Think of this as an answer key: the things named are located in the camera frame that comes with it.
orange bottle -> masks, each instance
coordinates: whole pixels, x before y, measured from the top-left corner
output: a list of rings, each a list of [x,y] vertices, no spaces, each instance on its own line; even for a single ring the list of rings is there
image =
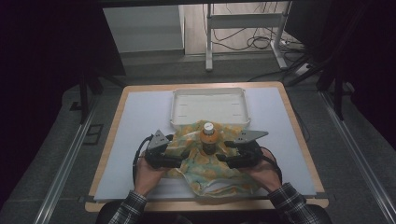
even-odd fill
[[[219,133],[215,130],[212,123],[208,122],[204,125],[204,129],[200,133],[202,142],[202,150],[206,155],[213,155],[216,153],[216,143],[219,139]]]

bottle cap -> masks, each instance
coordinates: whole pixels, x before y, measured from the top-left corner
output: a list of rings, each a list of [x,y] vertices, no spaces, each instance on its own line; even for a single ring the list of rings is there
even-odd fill
[[[205,134],[210,135],[210,134],[213,134],[214,131],[215,131],[215,130],[214,130],[214,127],[213,127],[213,124],[212,124],[212,123],[208,122],[208,123],[206,123],[206,124],[204,125],[204,133],[205,133]]]

plaid shirt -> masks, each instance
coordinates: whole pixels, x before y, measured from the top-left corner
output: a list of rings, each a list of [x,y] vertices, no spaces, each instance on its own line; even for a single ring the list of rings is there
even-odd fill
[[[268,197],[284,221],[299,224],[320,223],[318,217],[306,206],[305,198],[290,183],[268,194]],[[110,223],[137,223],[146,202],[144,196],[131,190]]]

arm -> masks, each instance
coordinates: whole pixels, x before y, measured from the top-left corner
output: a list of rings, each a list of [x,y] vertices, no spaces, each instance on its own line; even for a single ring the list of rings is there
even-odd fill
[[[265,157],[276,161],[272,153],[262,148]],[[262,188],[282,219],[289,223],[311,224],[320,223],[318,217],[306,206],[305,198],[290,184],[282,183],[274,167],[267,161],[261,161],[255,167],[239,169],[250,175]]]
[[[137,223],[145,209],[147,202],[146,196],[157,186],[163,174],[168,170],[163,168],[153,169],[144,157],[140,157],[137,163],[134,190],[129,192],[128,197],[122,202],[120,208],[109,223]]]

white tray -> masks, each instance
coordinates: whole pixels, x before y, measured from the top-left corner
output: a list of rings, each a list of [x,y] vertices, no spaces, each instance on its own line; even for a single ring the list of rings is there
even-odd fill
[[[179,89],[174,91],[171,123],[192,124],[198,120],[247,127],[250,123],[245,90],[241,88]]]

